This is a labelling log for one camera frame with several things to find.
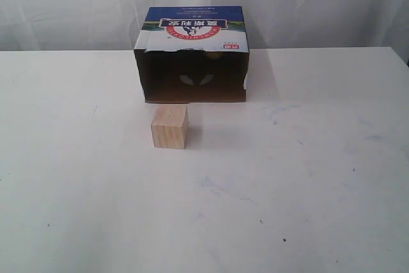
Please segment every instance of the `upside-down box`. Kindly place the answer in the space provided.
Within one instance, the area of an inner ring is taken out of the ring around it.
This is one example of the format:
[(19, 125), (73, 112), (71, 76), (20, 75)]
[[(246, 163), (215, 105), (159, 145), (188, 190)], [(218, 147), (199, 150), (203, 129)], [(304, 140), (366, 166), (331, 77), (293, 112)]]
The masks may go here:
[(134, 53), (147, 102), (245, 101), (241, 6), (150, 8)]

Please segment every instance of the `wooden cube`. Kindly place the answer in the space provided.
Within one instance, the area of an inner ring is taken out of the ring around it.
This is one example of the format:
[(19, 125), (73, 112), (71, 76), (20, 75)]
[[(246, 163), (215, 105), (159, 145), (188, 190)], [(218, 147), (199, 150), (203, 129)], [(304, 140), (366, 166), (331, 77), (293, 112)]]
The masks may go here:
[(152, 138), (155, 147), (184, 149), (187, 127), (186, 105), (161, 105), (152, 120)]

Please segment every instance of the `brand logo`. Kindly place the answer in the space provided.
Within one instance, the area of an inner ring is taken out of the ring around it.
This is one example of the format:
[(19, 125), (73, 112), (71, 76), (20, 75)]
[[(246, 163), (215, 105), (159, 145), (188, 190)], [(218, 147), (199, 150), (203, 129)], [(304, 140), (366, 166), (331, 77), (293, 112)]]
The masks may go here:
[(235, 43), (227, 43), (223, 45), (224, 49), (240, 49), (240, 45)]
[(202, 40), (227, 29), (227, 23), (226, 19), (161, 19), (159, 27), (182, 40)]

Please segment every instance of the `white curtain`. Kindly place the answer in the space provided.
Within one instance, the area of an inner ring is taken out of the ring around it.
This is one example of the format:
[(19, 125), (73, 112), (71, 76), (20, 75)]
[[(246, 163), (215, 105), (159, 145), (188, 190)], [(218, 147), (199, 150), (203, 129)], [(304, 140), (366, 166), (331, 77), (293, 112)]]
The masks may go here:
[(242, 5), (251, 48), (391, 46), (409, 0), (0, 0), (0, 50), (132, 49), (149, 6)]

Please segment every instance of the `white table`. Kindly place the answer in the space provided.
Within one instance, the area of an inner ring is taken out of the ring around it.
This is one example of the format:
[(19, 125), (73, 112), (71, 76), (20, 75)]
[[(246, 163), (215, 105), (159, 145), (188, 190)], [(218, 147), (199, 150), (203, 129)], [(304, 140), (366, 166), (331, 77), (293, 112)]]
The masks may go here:
[(1, 52), (0, 107), (2, 273), (409, 270), (390, 48), (252, 51), (186, 150), (153, 147), (132, 51)]

